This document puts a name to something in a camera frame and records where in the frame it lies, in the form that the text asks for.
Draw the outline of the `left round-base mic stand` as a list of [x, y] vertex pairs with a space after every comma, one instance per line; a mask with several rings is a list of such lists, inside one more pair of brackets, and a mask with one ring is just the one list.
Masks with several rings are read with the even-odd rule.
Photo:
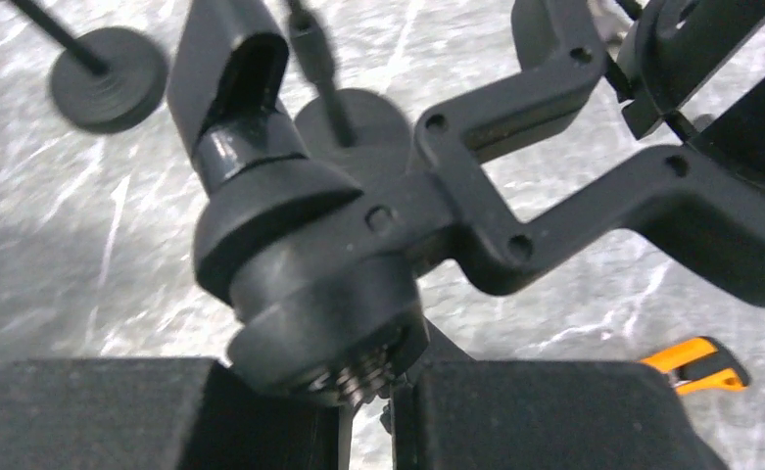
[[51, 68], [49, 92], [74, 127], [93, 134], [123, 132], [162, 103], [167, 57], [149, 36], [118, 26], [74, 35], [35, 1], [12, 5], [64, 48]]

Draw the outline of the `orange utility knife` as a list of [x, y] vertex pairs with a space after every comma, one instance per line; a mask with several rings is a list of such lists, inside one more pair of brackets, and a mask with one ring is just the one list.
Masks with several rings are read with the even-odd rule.
[[645, 357], [641, 363], [663, 374], [679, 396], [706, 390], [740, 392], [752, 379], [722, 342], [698, 336]]

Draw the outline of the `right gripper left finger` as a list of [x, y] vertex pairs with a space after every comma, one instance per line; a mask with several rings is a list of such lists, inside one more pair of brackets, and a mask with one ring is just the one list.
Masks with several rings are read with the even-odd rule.
[[345, 469], [350, 436], [210, 358], [0, 361], [0, 469]]

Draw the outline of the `middle round-base mic stand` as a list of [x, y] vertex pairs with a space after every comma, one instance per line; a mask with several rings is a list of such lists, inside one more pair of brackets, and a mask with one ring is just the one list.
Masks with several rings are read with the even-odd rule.
[[325, 28], [302, 1], [288, 1], [288, 35], [300, 70], [317, 92], [295, 124], [310, 156], [344, 170], [364, 187], [407, 172], [411, 131], [406, 116], [386, 97], [339, 88]]

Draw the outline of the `black tripod shock-mount stand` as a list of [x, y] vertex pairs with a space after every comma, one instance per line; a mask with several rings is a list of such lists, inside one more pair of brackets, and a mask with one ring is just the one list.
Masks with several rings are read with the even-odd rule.
[[[316, 98], [261, 1], [195, 1], [167, 102], [209, 202], [198, 284], [243, 329], [228, 354], [252, 389], [359, 405], [427, 342], [417, 279], [446, 259], [515, 293], [609, 231], [629, 229], [736, 298], [765, 307], [765, 77], [704, 128], [683, 105], [765, 24], [765, 1], [624, 4], [611, 58], [583, 1], [518, 1], [518, 74], [410, 125], [405, 175], [364, 187], [314, 159], [295, 124]], [[523, 222], [482, 164], [564, 131], [606, 79], [642, 150]]]

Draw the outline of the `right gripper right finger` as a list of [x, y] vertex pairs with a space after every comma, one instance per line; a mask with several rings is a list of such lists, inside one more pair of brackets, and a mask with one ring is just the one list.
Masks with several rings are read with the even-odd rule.
[[721, 469], [657, 371], [620, 361], [447, 361], [391, 403], [398, 469]]

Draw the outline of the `round-base mic stand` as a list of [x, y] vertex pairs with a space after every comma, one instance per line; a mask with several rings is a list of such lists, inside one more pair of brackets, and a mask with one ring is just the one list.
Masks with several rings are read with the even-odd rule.
[[118, 26], [74, 35], [35, 1], [12, 5], [64, 48], [51, 68], [49, 92], [74, 127], [93, 134], [123, 132], [162, 103], [167, 57], [149, 36]]
[[411, 131], [406, 116], [386, 97], [339, 88], [325, 28], [302, 1], [288, 1], [288, 35], [300, 70], [317, 92], [295, 124], [310, 156], [344, 170], [364, 187], [407, 172]]

